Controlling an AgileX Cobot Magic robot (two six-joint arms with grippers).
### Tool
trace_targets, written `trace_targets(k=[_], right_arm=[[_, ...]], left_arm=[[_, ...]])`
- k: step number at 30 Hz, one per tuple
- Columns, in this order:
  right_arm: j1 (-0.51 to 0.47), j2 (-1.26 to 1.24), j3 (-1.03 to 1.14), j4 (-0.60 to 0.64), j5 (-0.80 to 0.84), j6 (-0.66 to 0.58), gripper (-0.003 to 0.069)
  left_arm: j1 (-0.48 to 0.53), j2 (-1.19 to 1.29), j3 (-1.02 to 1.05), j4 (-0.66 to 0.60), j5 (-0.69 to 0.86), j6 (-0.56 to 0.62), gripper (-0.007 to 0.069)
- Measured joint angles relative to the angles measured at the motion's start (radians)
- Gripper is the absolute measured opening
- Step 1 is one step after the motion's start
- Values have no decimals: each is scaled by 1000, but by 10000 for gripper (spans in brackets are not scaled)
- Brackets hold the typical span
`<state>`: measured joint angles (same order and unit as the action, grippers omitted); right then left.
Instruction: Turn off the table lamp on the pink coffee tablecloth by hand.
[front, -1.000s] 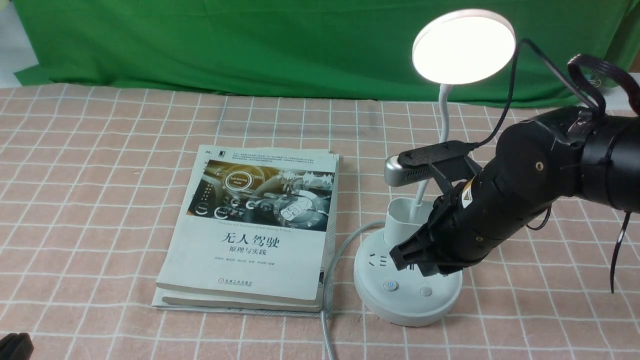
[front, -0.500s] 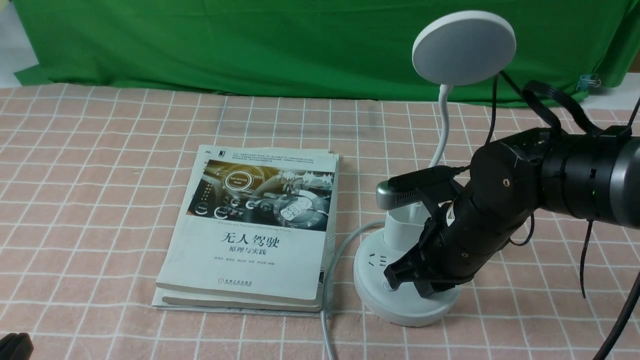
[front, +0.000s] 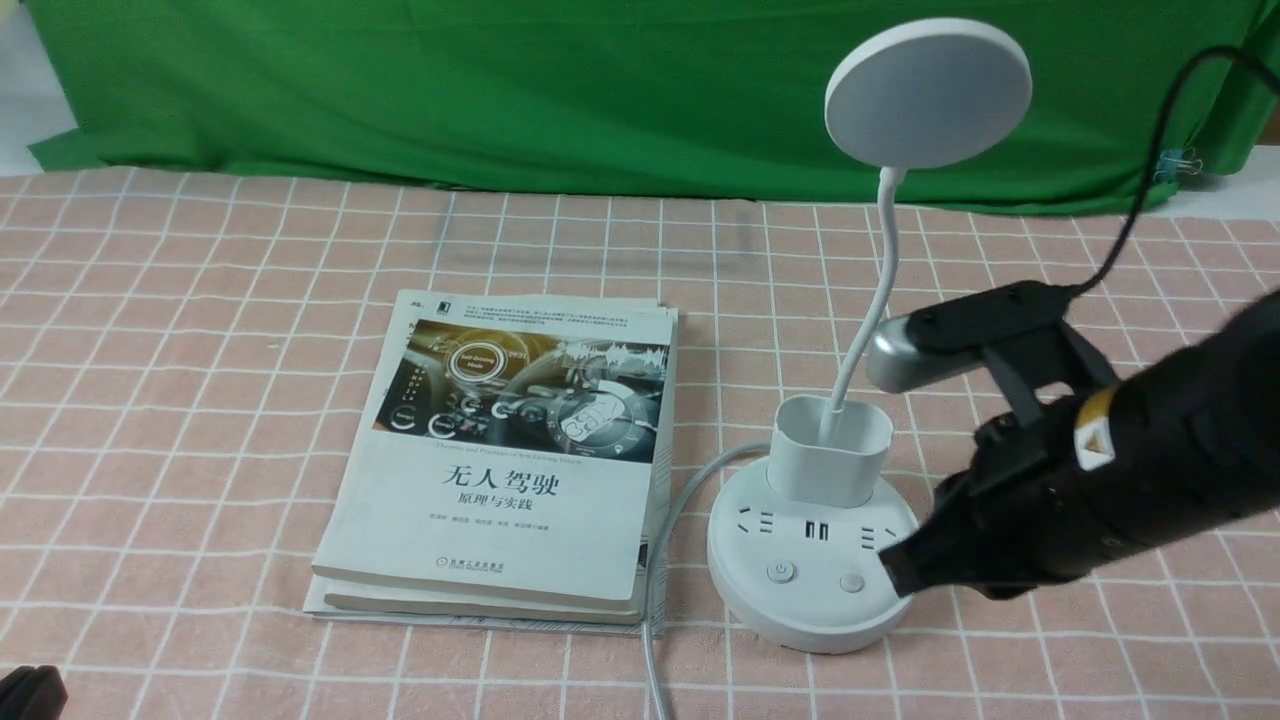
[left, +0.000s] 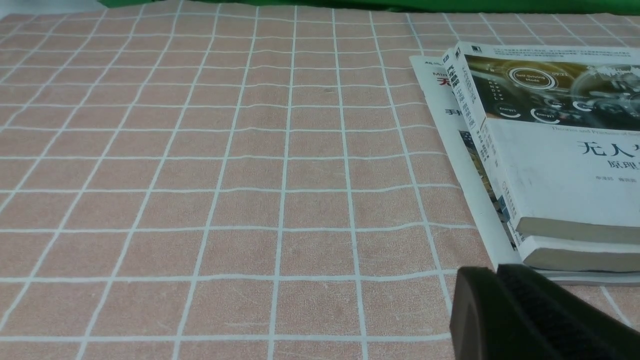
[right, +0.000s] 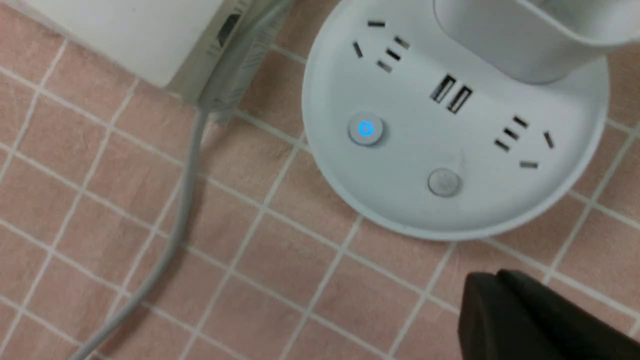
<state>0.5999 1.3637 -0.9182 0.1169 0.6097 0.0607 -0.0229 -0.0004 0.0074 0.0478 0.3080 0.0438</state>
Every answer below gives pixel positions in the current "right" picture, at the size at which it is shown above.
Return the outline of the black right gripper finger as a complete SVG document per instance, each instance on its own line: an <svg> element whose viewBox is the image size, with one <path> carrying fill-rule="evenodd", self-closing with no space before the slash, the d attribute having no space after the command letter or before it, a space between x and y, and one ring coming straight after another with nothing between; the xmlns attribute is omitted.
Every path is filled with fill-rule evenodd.
<svg viewBox="0 0 640 360"><path fill-rule="evenodd" d="M516 269L470 272L458 342L464 360L637 360L639 342Z"/></svg>

